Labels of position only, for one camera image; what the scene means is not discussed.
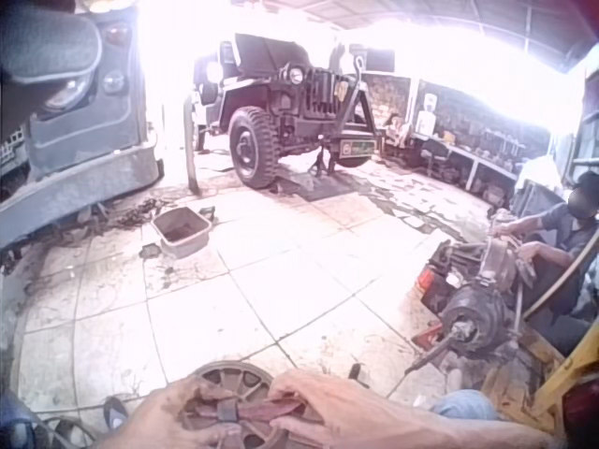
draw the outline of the jeep grille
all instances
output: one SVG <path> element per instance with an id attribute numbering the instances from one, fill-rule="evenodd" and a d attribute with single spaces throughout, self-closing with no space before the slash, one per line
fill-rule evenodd
<path id="1" fill-rule="evenodd" d="M 306 81 L 305 117 L 334 120 L 342 105 L 339 95 L 335 93 L 339 84 L 347 82 L 347 79 L 327 70 L 313 68 L 308 72 Z"/>

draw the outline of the mechanic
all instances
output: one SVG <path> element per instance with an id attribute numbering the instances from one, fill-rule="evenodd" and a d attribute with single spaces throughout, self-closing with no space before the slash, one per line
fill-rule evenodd
<path id="1" fill-rule="evenodd" d="M 599 211 L 599 174 L 588 171 L 580 176 L 568 203 L 561 203 L 550 210 L 524 217 L 509 224 L 501 224 L 491 230 L 494 236 L 524 234 L 529 237 L 519 248 L 519 256 L 532 261 L 537 274 L 533 288 L 525 287 L 524 307 L 534 304 L 558 281 L 575 259 L 582 253 L 599 228 L 595 218 Z M 556 246 L 550 246 L 534 231 L 557 230 Z M 569 355 L 582 340 L 590 326 L 588 323 L 567 316 L 577 305 L 585 273 L 597 257 L 593 249 L 577 271 L 535 315 L 530 324 L 564 355 Z"/>
<path id="2" fill-rule="evenodd" d="M 322 418 L 279 417 L 270 424 L 323 447 L 368 449 L 544 449 L 558 447 L 538 430 L 497 421 L 480 392 L 448 395 L 428 412 L 378 396 L 355 381 L 293 369 L 274 380 L 270 398 L 297 395 Z M 99 449 L 186 449 L 214 447 L 240 435 L 236 424 L 185 430 L 178 416 L 192 398 L 217 400 L 233 393 L 190 376 L 152 392 Z"/>

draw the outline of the dark hair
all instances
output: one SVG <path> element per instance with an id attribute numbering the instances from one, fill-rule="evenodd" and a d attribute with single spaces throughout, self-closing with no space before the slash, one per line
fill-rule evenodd
<path id="1" fill-rule="evenodd" d="M 390 124 L 393 123 L 393 119 L 395 117 L 400 117 L 400 114 L 398 114 L 397 112 L 393 112 L 391 115 L 389 115 L 389 118 L 385 121 L 385 123 L 383 124 L 383 126 L 389 126 Z"/>
<path id="2" fill-rule="evenodd" d="M 593 204 L 599 206 L 599 173 L 594 171 L 583 173 L 578 178 L 576 188 L 580 189 L 584 196 L 590 198 Z"/>

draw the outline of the wall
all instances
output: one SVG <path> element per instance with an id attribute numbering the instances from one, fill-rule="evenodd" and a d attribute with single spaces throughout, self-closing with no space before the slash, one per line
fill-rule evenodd
<path id="1" fill-rule="evenodd" d="M 373 109 L 374 122 L 383 126 L 394 112 L 405 118 L 410 92 L 410 79 L 390 75 L 362 75 L 368 84 L 368 94 Z"/>
<path id="2" fill-rule="evenodd" d="M 473 128 L 486 127 L 510 135 L 524 144 L 526 149 L 521 154 L 523 157 L 533 159 L 547 154 L 550 139 L 548 130 L 510 119 L 473 96 L 438 84 L 420 82 L 416 117 L 423 110 L 424 95 L 428 93 L 437 95 L 437 108 L 434 112 L 437 125 L 456 134 L 458 143 L 462 134 L 463 143 L 472 147 L 474 139 L 468 138 L 467 135 L 472 133 Z"/>

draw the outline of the vehicle fender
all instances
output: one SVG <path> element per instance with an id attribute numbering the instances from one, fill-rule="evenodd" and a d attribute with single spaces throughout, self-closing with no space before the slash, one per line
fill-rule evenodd
<path id="1" fill-rule="evenodd" d="M 222 132 L 227 132 L 233 113 L 246 106 L 256 106 L 268 110 L 269 88 L 264 84 L 249 84 L 223 93 L 219 127 Z"/>

